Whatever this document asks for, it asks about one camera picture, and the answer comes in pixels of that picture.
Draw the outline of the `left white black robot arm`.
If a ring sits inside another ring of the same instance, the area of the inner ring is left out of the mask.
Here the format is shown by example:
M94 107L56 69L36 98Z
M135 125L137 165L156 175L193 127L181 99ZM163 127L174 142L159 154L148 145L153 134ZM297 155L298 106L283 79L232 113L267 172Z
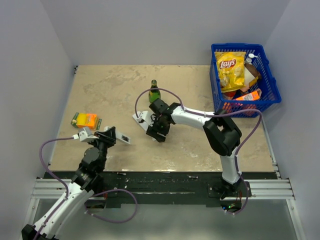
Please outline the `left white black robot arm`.
M64 140L79 140L92 147L84 152L69 184L51 170L47 170L54 179L63 184L65 191L43 217L34 224L25 225L21 231L23 240L57 240L63 224L70 220L90 197L99 196L104 190L101 173L105 169L108 148L116 144L116 128L112 126L105 131L92 133L88 127L84 127L71 137L48 140L40 146L40 161L43 161L42 150L46 144Z

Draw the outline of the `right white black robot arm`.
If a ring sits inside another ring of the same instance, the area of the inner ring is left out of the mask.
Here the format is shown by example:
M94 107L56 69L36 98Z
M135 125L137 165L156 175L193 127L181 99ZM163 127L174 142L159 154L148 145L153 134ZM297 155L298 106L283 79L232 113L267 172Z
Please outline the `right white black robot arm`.
M222 165L223 192L230 197L235 196L241 186L238 182L241 177L235 154L240 145L242 132L229 117L221 117L224 110L217 113L184 108L180 103L166 104L156 99L149 105L152 114L146 128L146 134L157 142L162 143L170 131L171 125L185 125L203 130L212 150L220 155Z

